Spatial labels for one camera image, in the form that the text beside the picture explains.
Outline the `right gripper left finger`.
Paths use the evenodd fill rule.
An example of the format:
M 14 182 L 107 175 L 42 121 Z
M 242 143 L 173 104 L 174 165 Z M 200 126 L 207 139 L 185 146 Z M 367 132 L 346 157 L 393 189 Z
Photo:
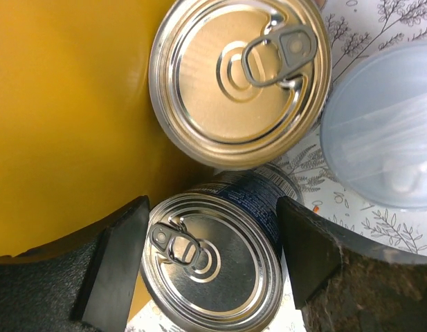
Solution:
M 149 221 L 139 196 L 16 257 L 0 257 L 0 331 L 124 331 Z

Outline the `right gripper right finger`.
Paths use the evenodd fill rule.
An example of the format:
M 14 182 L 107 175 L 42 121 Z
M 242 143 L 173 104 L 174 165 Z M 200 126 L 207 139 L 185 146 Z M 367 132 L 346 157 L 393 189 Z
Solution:
M 337 225 L 293 199 L 277 216 L 307 331 L 427 331 L 427 257 Z

